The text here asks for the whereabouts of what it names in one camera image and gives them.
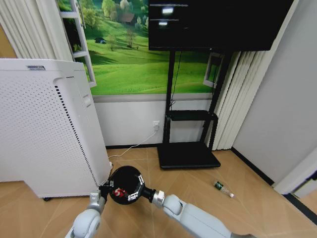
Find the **white cable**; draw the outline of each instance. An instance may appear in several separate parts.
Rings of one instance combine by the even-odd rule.
[[[131,149],[132,147],[136,147],[136,146],[141,145],[143,142],[146,142],[148,139],[150,139],[150,138],[151,138],[152,136],[154,136],[156,133],[157,133],[157,131],[154,132],[152,135],[150,135],[148,138],[146,138],[144,141],[142,141],[140,144],[133,145],[133,146],[131,146],[129,149]],[[109,156],[108,158],[111,158],[111,157],[114,157],[114,156],[120,157],[120,156],[124,155],[126,152],[128,152],[129,149],[127,149],[126,151],[124,151],[121,155],[111,155],[111,156]]]

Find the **house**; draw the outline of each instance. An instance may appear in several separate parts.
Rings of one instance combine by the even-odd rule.
[[[134,25],[136,23],[136,16],[134,13],[123,12],[119,16],[119,22]]]
[[[106,40],[102,37],[95,38],[95,43],[106,44]]]

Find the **black cable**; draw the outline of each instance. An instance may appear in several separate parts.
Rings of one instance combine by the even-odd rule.
[[[174,97],[174,93],[175,93],[175,86],[176,86],[176,82],[177,82],[177,77],[178,77],[178,72],[179,72],[179,67],[180,67],[180,60],[182,58],[182,51],[180,52],[180,56],[179,56],[179,61],[178,61],[178,69],[177,69],[177,73],[176,73],[176,79],[175,79],[175,83],[174,83],[174,90],[173,90],[173,94],[172,94],[172,98],[170,100],[170,104],[169,107],[171,108],[171,110],[173,110],[173,105],[176,103],[176,101],[173,99]]]

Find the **baseboard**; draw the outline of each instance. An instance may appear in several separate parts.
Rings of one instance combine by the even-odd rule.
[[[106,146],[106,149],[125,149],[125,148],[130,148],[131,146],[134,145],[110,145],[110,146]],[[158,144],[142,144],[142,145],[138,145],[135,148],[148,148],[148,147],[157,147]]]
[[[317,215],[309,209],[307,206],[305,206],[303,203],[301,203],[300,200],[298,200],[296,197],[294,197],[292,194],[283,195],[290,203],[292,203],[298,210],[300,210],[308,219],[310,219],[312,222],[317,225]]]
[[[246,157],[244,157],[239,151],[237,151],[234,147],[231,147],[231,151],[236,156],[238,156],[247,166],[249,166],[255,173],[257,173],[257,175],[259,175],[265,182],[267,182],[268,185],[273,185],[274,181],[265,173],[263,173],[257,166],[252,164],[252,162],[248,160]]]

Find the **plastic bottle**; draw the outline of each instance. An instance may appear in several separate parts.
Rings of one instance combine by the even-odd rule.
[[[227,194],[229,197],[233,197],[234,194],[229,191],[222,183],[220,183],[219,181],[215,181],[213,182],[213,185],[218,189],[220,190],[221,192]]]

